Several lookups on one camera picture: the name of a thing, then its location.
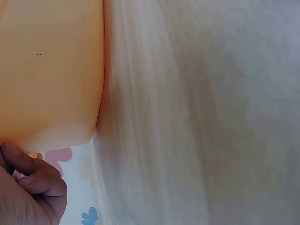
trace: fingernail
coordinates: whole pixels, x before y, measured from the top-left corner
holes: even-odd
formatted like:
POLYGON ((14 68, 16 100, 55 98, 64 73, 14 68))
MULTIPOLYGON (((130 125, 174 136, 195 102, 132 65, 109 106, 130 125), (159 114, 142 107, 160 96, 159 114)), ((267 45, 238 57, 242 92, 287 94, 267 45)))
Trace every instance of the fingernail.
POLYGON ((8 150, 8 152, 14 156, 21 156, 23 153, 22 151, 17 148, 16 146, 13 146, 12 144, 5 142, 5 146, 8 150))
POLYGON ((20 180, 18 181, 18 183, 19 183, 19 185, 20 185, 21 187, 24 187, 24 186, 27 186, 27 185, 33 183, 33 180, 34 180, 34 179, 33 179, 32 176, 28 176, 28 177, 24 177, 24 178, 20 179, 20 180))

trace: orange plastic object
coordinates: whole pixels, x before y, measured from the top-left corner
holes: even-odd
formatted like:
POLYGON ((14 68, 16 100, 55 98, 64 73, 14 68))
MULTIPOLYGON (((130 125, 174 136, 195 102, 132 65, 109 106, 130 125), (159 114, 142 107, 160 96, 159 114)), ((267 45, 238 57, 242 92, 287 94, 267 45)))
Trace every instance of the orange plastic object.
POLYGON ((103 43, 102 0, 0 0, 0 142, 33 153, 87 142, 103 43))

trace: blue flower pattern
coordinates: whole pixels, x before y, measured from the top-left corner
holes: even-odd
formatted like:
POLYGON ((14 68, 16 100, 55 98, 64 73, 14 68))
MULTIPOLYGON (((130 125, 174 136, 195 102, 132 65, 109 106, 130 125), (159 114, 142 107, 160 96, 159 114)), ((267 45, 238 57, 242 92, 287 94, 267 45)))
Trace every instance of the blue flower pattern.
POLYGON ((94 207, 91 207, 89 213, 82 214, 83 220, 81 223, 83 225, 94 225, 97 220, 99 220, 99 216, 97 210, 94 207))

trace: skin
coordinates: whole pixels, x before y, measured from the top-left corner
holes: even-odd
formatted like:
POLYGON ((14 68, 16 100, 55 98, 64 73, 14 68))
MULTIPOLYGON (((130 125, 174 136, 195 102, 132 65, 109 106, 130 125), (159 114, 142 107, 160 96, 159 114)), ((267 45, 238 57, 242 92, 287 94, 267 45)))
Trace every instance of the skin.
POLYGON ((59 224, 67 205, 67 186, 53 166, 5 143, 0 151, 0 181, 0 224, 59 224), (14 170, 25 177, 15 179, 14 170))

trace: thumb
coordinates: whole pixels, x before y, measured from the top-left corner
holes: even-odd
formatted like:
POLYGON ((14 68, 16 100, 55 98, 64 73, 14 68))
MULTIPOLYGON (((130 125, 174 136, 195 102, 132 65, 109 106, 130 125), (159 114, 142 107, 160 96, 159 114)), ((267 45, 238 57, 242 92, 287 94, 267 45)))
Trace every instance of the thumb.
POLYGON ((3 154, 2 147, 0 147, 0 166, 5 169, 10 175, 14 173, 14 169, 6 162, 3 154))
POLYGON ((13 146, 10 143, 4 143, 2 146, 2 153, 7 164, 25 176, 29 176, 40 169, 52 170, 60 176, 60 172, 54 166, 39 158, 28 156, 18 147, 13 146))

